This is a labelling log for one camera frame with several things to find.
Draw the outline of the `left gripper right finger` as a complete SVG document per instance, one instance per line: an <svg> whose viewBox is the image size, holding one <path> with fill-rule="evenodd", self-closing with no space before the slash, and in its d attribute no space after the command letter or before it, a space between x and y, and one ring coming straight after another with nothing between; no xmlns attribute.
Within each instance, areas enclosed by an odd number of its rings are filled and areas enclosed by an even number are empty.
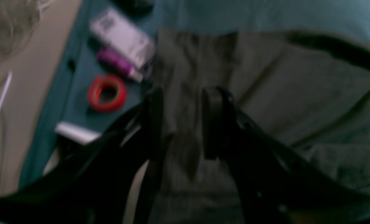
<svg viewBox="0 0 370 224"><path fill-rule="evenodd" d="M248 224L370 224L370 196L331 180L267 135L220 87L202 90L205 159L224 161Z"/></svg>

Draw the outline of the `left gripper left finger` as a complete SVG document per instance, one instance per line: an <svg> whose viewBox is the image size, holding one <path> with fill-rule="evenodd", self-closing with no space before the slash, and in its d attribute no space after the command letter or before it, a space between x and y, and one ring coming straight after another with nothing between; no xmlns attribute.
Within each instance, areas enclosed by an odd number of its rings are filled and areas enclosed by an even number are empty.
<svg viewBox="0 0 370 224"><path fill-rule="evenodd" d="M0 198L7 224L122 224L133 179L147 161L134 224L146 224L160 188L163 93L151 89L101 137L15 194Z"/></svg>

